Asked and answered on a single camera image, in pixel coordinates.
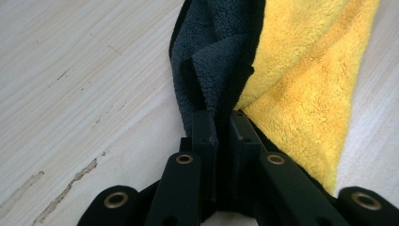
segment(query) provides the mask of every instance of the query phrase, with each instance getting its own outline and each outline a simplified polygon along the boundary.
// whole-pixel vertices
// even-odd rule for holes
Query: white wooden surface
[[[76,225],[102,190],[160,178],[184,136],[168,61],[182,3],[0,1],[0,225]],[[338,182],[396,206],[398,12],[383,0],[375,17]]]

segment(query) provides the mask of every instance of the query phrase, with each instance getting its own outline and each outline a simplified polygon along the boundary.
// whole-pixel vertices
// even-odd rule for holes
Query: cloth
[[[185,1],[169,54],[187,135],[193,112],[212,110],[223,128],[235,106],[331,194],[377,7]]]

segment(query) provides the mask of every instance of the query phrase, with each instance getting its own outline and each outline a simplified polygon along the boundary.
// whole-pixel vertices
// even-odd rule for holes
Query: towel
[[[231,111],[332,194],[378,0],[186,0],[169,46],[184,129]]]
[[[236,108],[332,193],[377,0],[267,1]]]

